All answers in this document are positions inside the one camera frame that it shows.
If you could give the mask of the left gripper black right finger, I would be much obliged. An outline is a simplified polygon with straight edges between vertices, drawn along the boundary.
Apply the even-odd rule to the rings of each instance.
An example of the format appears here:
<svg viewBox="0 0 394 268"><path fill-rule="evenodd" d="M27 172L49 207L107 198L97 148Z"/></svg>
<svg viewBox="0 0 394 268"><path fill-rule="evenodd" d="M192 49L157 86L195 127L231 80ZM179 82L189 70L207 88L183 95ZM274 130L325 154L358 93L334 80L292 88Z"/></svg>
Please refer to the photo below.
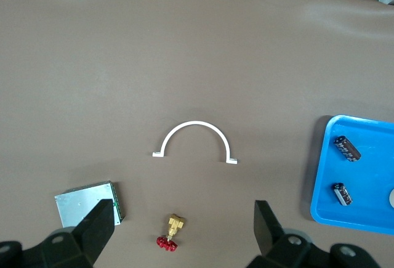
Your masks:
<svg viewBox="0 0 394 268"><path fill-rule="evenodd" d="M325 251L305 236L285 231L269 203L254 203L254 235L260 249L248 267L379 267L364 249L336 243Z"/></svg>

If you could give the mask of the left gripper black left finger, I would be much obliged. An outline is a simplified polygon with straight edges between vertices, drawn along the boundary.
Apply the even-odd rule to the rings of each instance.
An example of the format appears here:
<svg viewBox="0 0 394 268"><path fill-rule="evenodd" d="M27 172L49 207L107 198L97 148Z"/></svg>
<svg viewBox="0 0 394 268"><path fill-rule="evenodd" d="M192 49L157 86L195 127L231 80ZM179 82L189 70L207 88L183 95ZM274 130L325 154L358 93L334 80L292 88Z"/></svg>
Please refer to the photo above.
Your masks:
<svg viewBox="0 0 394 268"><path fill-rule="evenodd" d="M57 231L27 250L18 241L1 242L1 267L93 267L114 231L113 201L100 200L70 232Z"/></svg>

